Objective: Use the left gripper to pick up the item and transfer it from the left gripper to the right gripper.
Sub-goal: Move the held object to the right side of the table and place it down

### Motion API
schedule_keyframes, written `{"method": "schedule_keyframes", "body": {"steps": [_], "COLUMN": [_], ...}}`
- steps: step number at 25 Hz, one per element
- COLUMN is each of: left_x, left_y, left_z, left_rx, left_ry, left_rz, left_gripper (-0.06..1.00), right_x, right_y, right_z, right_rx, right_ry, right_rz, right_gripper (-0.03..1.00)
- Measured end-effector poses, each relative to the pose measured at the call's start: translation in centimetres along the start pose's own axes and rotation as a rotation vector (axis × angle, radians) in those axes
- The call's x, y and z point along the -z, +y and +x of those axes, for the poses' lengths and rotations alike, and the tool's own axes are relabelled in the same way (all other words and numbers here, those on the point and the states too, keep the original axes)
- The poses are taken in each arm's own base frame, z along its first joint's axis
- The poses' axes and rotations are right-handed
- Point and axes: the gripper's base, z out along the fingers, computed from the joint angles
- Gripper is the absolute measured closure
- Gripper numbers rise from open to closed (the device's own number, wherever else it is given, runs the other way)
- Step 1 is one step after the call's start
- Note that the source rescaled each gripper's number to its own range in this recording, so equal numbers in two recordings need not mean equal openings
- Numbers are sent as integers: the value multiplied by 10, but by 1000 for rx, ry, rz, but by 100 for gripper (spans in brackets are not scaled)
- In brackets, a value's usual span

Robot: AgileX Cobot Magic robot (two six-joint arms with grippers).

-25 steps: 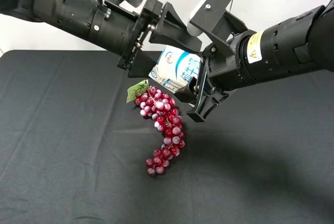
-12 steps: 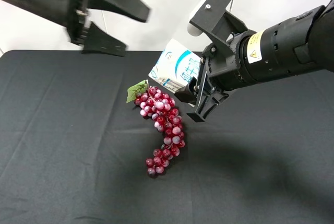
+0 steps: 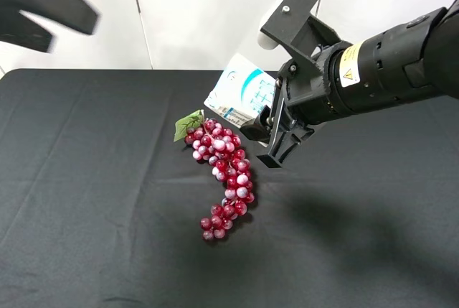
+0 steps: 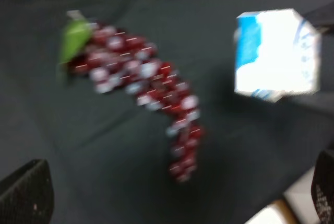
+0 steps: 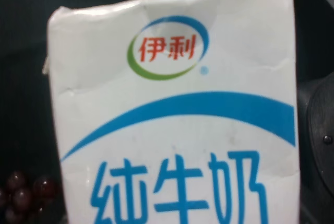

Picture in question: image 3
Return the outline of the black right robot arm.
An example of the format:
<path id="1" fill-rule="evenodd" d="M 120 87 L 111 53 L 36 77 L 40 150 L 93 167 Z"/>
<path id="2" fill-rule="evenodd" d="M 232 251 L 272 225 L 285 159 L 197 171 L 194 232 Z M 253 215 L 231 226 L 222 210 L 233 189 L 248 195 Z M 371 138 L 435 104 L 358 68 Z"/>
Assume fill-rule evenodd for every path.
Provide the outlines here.
<path id="1" fill-rule="evenodd" d="M 458 5 L 388 29 L 359 44 L 345 42 L 318 20 L 306 23 L 308 49 L 287 43 L 272 104 L 241 132 L 268 146 L 270 168 L 310 138 L 317 125 L 437 96 L 458 97 Z"/>

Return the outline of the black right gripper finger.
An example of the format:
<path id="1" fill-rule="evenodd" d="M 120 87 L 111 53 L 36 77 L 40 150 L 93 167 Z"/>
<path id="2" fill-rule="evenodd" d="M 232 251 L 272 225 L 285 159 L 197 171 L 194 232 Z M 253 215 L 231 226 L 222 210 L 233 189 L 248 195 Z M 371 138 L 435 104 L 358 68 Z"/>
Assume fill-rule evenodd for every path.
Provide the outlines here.
<path id="1" fill-rule="evenodd" d="M 268 168 L 281 168 L 284 161 L 316 130 L 297 119 L 288 110 L 284 98 L 277 103 L 266 150 L 257 158 Z"/>
<path id="2" fill-rule="evenodd" d="M 270 107 L 264 106 L 257 117 L 240 127 L 240 132 L 250 141 L 269 143 L 274 124 L 271 112 Z"/>

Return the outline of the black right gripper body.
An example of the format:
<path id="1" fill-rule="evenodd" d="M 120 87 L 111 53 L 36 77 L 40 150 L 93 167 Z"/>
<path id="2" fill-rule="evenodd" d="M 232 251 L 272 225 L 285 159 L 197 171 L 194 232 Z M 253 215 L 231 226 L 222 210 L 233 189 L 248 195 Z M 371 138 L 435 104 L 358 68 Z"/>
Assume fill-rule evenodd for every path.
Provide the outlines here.
<path id="1" fill-rule="evenodd" d="M 275 91 L 274 135 L 304 130 L 344 117 L 344 102 L 336 79 L 343 44 L 322 48 L 312 55 L 290 48 L 291 60 L 278 71 Z"/>

